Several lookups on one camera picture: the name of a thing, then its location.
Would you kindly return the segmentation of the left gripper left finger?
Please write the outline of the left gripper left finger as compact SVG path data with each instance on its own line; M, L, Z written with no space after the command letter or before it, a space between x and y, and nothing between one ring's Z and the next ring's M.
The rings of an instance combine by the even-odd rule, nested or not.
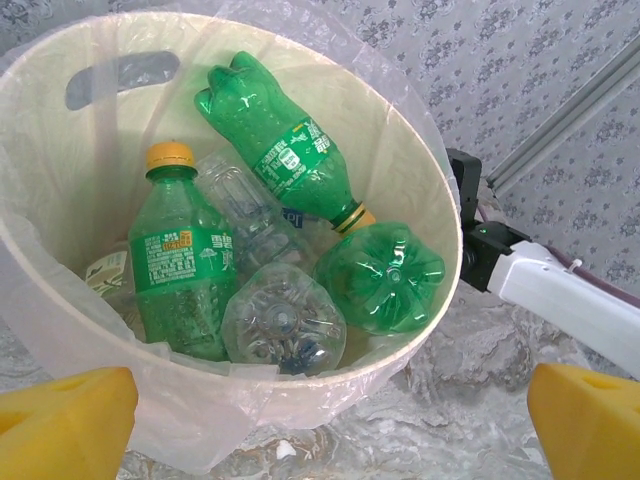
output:
M1 395L3 479L114 479L138 390L126 367L91 370Z

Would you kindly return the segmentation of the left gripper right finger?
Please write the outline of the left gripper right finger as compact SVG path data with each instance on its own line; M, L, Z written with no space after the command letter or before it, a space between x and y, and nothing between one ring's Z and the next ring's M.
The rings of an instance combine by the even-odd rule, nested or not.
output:
M528 410L555 479L639 477L639 383L584 368L536 366Z

